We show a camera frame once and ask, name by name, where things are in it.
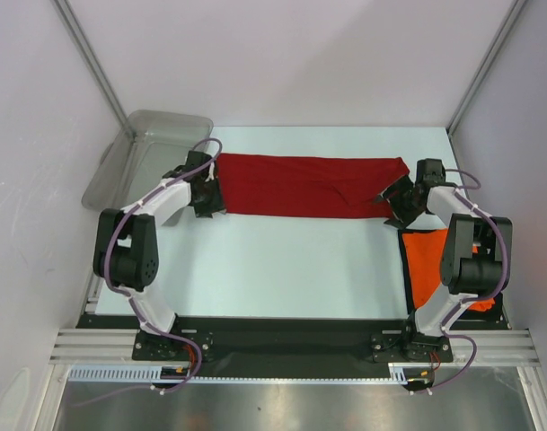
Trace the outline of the red t shirt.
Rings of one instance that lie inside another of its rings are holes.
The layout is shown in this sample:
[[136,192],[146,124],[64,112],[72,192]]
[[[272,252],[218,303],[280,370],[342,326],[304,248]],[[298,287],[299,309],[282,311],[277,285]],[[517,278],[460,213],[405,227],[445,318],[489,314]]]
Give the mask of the red t shirt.
[[221,154],[216,167],[228,213],[300,218],[388,218],[377,196],[410,173],[399,157]]

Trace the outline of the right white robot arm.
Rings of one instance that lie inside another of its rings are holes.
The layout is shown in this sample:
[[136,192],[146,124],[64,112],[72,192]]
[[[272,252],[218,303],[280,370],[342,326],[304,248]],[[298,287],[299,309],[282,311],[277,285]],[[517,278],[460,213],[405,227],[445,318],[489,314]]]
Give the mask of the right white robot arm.
[[448,331],[473,303],[495,298],[510,279],[513,223],[479,208],[463,187],[443,180],[412,181],[404,176],[382,191],[376,202],[393,212],[386,221],[402,229],[427,212],[446,226],[439,263],[440,284],[404,323],[399,348],[420,360],[441,348]]

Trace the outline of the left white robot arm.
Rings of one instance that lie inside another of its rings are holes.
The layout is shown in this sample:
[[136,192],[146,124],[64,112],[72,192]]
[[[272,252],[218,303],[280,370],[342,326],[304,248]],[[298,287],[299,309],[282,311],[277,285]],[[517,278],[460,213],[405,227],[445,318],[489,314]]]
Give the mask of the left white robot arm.
[[121,209],[106,208],[99,215],[93,273],[127,300],[139,328],[154,336],[154,350],[167,359],[178,356],[184,345],[197,355],[201,349],[172,329],[176,312],[156,282],[160,269],[157,231],[185,207],[192,207],[201,218],[225,210],[216,159],[216,155],[190,150],[186,162],[166,172],[143,197]]

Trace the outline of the clear plastic bin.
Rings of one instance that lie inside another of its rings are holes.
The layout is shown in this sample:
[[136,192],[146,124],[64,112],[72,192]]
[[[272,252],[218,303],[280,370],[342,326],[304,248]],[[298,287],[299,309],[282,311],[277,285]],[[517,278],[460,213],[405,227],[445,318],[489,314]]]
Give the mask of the clear plastic bin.
[[137,110],[105,150],[82,196],[99,214],[145,196],[164,174],[186,161],[189,150],[211,135],[211,119],[157,110]]

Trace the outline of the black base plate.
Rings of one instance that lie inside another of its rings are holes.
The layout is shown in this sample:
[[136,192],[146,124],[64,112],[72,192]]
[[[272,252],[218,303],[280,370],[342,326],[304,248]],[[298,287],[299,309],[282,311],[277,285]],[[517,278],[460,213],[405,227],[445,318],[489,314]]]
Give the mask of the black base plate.
[[194,366],[208,379],[358,381],[381,378],[394,363],[460,365],[472,349],[502,351],[503,323],[459,321],[442,336],[419,335],[405,320],[180,317],[168,336],[148,334],[137,318],[84,314],[76,327],[140,365]]

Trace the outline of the aluminium frame rail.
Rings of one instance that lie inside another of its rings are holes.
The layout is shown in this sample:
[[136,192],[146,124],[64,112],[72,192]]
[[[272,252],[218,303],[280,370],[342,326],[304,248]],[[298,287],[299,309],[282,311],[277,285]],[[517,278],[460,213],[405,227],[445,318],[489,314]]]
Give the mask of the aluminium frame rail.
[[[477,346],[474,366],[539,367],[533,338],[528,330],[455,330],[447,348],[454,363],[463,365]],[[63,329],[50,354],[54,363],[127,364],[133,354],[146,350],[137,330]]]

